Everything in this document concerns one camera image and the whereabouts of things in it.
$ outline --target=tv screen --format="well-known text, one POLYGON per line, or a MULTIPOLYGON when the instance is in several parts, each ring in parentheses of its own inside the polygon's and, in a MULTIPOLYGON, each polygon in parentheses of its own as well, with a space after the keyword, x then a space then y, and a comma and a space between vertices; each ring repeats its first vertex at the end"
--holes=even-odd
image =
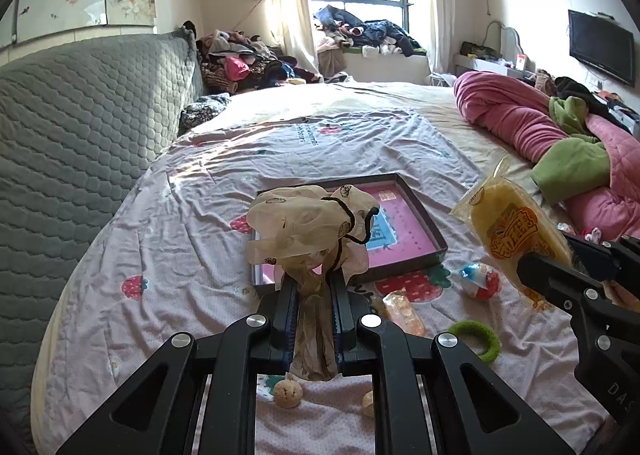
POLYGON ((569 11, 569 54, 625 85, 636 86, 634 35, 615 23, 569 11))

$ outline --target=green blanket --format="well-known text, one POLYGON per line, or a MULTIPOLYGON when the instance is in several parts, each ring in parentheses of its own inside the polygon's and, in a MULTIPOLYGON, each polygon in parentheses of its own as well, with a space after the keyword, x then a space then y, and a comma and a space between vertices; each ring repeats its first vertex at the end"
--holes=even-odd
POLYGON ((557 204, 610 181, 609 155, 601 142, 592 144, 578 136, 559 140, 531 171, 549 204, 557 204))
POLYGON ((577 137, 586 142, 598 142, 589 130, 586 129, 584 119, 589 113, 587 103, 580 98, 568 98, 567 100, 551 98, 549 101, 549 116, 570 137, 577 137))

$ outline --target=pink bag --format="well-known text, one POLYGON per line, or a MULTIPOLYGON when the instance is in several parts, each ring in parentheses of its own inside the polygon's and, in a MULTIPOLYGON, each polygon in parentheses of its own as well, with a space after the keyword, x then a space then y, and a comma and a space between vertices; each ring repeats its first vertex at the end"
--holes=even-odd
POLYGON ((232 81, 240 81, 249 75, 249 67, 240 58, 227 56, 225 58, 226 77, 232 81))

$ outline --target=gray quilted headboard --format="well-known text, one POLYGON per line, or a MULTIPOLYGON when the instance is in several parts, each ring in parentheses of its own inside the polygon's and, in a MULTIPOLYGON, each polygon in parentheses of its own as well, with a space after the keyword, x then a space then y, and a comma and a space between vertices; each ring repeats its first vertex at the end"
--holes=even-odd
POLYGON ((85 40, 0 68, 0 408, 27 442, 58 296, 201 94, 184 30, 85 40))

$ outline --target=pink blanket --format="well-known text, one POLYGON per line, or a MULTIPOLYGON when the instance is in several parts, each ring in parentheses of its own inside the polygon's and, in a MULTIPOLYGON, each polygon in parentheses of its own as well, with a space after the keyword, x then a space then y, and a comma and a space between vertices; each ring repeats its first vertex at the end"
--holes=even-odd
POLYGON ((549 97, 532 86, 492 72, 467 72, 453 86, 466 120, 486 128, 531 162, 568 135, 548 115, 549 97))
MULTIPOLYGON (((548 116, 549 98, 518 80, 491 72, 468 72, 454 85, 462 116, 489 130, 537 162, 567 135, 548 116)), ((611 161, 609 188, 566 200, 578 229, 600 228, 604 240, 640 237, 640 143, 624 130, 590 114, 587 127, 605 145, 611 161)))

